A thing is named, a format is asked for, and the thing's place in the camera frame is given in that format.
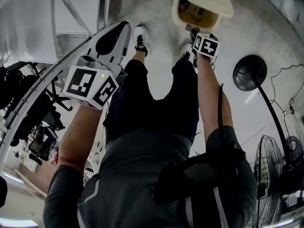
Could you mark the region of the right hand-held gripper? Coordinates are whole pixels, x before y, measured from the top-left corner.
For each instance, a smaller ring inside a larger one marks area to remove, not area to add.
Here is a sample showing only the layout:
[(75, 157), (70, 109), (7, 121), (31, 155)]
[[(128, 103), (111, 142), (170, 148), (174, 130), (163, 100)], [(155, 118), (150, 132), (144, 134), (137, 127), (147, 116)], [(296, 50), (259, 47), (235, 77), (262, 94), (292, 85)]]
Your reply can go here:
[(209, 36), (199, 33), (198, 27), (186, 25), (185, 29), (190, 33), (192, 40), (191, 47), (194, 53), (194, 67), (197, 67), (197, 54), (206, 57), (213, 65), (218, 57), (219, 40), (212, 33)]

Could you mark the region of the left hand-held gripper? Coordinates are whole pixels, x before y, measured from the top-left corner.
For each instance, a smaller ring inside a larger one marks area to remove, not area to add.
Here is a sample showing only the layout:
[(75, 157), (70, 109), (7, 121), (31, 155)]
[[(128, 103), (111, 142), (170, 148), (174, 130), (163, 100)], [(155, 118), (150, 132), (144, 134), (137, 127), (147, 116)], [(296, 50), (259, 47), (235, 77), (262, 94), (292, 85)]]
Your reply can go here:
[[(87, 55), (71, 66), (63, 89), (64, 95), (97, 110), (102, 110), (118, 90), (119, 65), (126, 56), (131, 37), (127, 21), (115, 23), (99, 31), (89, 43)], [(99, 62), (90, 56), (98, 56)]]

